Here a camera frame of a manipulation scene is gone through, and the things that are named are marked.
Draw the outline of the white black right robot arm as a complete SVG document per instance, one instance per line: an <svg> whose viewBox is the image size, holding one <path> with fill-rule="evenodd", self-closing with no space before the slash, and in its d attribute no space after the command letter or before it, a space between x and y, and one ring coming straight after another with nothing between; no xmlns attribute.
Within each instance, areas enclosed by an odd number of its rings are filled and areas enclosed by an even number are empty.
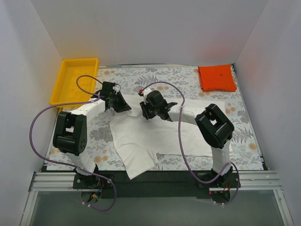
<svg viewBox="0 0 301 226"><path fill-rule="evenodd" d="M141 89L138 95L143 97L140 103L143 117L152 119L158 116L160 119L170 122L178 122L178 139L183 160L187 169L201 184L226 186L230 182L233 167L230 163L230 140L234 131L234 125L216 104L210 104L204 111L200 108L187 107L184 102L177 104L167 102L162 94L151 89ZM195 125L200 130L204 140L211 147L213 166L210 173L197 176L190 168L185 157L182 138L181 123Z"/></svg>

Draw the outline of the white t-shirt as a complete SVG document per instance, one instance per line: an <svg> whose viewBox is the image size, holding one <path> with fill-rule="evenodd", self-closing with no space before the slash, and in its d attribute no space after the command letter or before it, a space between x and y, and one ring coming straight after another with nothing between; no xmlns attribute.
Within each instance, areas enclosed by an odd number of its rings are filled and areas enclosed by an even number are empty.
<svg viewBox="0 0 301 226"><path fill-rule="evenodd" d="M114 148L125 165L128 177L133 179L157 165L157 154L181 155L178 122L159 117L147 120L140 107L142 97L125 95L124 99L132 110L115 114L110 129ZM211 104L210 101L183 101L181 98L167 98L167 102L184 102L185 106L200 108L201 111ZM186 156L212 157L211 147L197 126L182 122L181 138Z"/></svg>

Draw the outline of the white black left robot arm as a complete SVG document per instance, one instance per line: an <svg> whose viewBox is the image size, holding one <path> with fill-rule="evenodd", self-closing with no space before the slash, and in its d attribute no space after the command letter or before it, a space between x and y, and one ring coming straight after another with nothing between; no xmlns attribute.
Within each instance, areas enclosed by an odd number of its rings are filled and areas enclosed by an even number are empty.
<svg viewBox="0 0 301 226"><path fill-rule="evenodd" d="M75 165L79 180L89 188L96 188L100 177L95 174L97 165L90 159L86 146L87 124L101 113L112 108L117 113L131 110L124 100L120 85L113 82L103 82L89 102L70 112L60 112L57 118L53 146L66 154Z"/></svg>

